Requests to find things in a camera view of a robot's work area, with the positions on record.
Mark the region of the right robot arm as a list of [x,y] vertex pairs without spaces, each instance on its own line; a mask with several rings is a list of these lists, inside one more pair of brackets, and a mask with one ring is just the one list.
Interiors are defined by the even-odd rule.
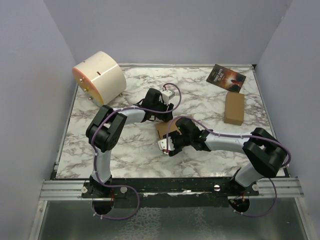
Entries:
[[262,178],[276,177],[280,168],[292,159],[290,151],[261,127],[249,133],[221,133],[207,127],[200,129],[202,124],[188,116],[176,117],[170,125],[175,125],[177,130],[167,131],[163,136],[163,152],[171,157],[189,146],[197,151],[227,151],[246,155],[248,164],[238,169],[228,184],[236,196],[242,195],[251,184]]

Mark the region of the brown cardboard box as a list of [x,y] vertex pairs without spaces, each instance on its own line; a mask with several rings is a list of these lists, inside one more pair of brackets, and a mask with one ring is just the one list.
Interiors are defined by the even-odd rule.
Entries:
[[172,120],[169,120],[168,122],[160,122],[155,125],[158,139],[162,140],[166,138],[167,132],[168,136],[170,137],[173,135],[173,132],[177,132],[179,135],[182,135],[180,129],[176,126],[176,122],[180,119],[180,116],[174,117]]

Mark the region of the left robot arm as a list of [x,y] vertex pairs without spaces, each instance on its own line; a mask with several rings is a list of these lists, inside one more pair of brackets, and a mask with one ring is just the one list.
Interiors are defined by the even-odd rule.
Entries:
[[125,108],[102,105],[86,130],[86,137],[94,151],[90,182],[97,196],[106,197],[111,190],[110,164],[112,149],[118,143],[124,126],[156,119],[168,122],[173,119],[174,104],[170,100],[174,91],[150,88],[138,103]]

